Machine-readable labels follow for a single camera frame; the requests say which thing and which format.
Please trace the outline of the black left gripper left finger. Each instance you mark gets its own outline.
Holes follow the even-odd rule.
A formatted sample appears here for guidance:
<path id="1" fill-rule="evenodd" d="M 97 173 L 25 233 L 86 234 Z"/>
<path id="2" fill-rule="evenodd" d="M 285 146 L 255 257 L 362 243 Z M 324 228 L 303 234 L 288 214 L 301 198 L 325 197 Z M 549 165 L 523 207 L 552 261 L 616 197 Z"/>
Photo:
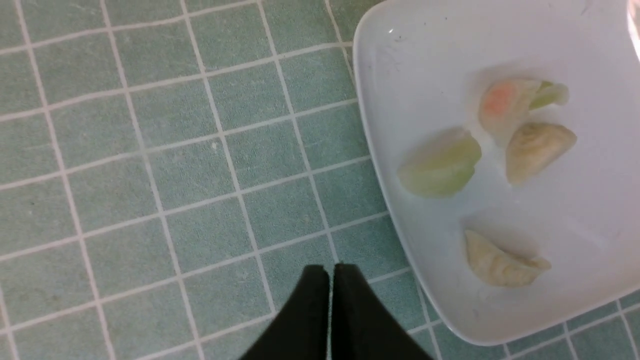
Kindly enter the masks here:
<path id="1" fill-rule="evenodd" d="M 242 360 L 324 360 L 327 357 L 330 279 L 307 265 L 288 300 Z"/>

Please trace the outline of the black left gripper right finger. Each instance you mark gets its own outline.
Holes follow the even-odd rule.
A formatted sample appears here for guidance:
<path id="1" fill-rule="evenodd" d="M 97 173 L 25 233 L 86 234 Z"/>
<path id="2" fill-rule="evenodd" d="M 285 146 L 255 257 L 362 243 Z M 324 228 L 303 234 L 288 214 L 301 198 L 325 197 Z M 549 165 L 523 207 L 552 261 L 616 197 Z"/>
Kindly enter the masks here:
<path id="1" fill-rule="evenodd" d="M 430 360 L 375 295 L 357 265 L 334 266 L 334 360 Z"/>

